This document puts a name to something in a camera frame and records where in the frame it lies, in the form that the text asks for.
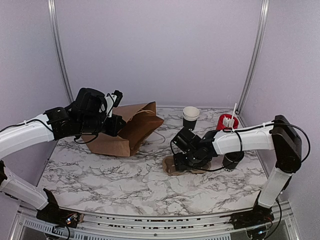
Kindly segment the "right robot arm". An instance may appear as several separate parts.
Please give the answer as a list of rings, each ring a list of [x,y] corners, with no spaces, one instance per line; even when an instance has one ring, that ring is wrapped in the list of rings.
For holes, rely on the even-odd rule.
[[[234,213],[230,223],[235,229],[262,225],[274,220],[272,206],[288,186],[292,175],[302,166],[302,140],[297,130],[283,115],[260,125],[240,129],[208,131],[199,137],[182,128],[170,141],[180,152],[173,155],[177,171],[202,170],[212,158],[253,150],[275,152],[276,162],[266,184],[259,192],[251,210]]]

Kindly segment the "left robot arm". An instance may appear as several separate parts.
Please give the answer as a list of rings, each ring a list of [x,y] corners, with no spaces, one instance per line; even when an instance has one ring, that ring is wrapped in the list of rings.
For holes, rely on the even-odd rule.
[[[33,119],[1,130],[0,157],[7,157],[39,143],[67,137],[79,139],[81,136],[93,136],[96,139],[100,133],[115,137],[125,124],[120,115],[112,113],[85,115],[83,112],[73,113],[63,107],[56,107]],[[50,190],[41,189],[23,180],[5,166],[4,162],[0,163],[0,190],[11,198],[33,206],[39,220],[71,228],[76,228],[80,222],[80,213],[60,208]]]

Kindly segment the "cardboard cup carrier tray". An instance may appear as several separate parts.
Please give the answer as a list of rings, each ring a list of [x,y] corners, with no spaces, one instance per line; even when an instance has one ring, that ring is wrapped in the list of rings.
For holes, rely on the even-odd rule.
[[[162,160],[162,168],[163,168],[163,171],[169,176],[179,176],[179,175],[188,174],[188,173],[203,174],[206,172],[205,170],[198,170],[198,169],[176,170],[173,156],[166,156]]]

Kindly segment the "brown paper bag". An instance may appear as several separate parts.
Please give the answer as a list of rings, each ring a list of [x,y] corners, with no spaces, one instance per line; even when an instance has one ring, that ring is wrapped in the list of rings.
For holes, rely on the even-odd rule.
[[[113,109],[113,113],[122,116],[126,125],[116,137],[100,133],[98,138],[83,135],[81,138],[94,154],[131,157],[135,155],[142,142],[159,128],[164,120],[157,116],[156,102],[123,105]]]

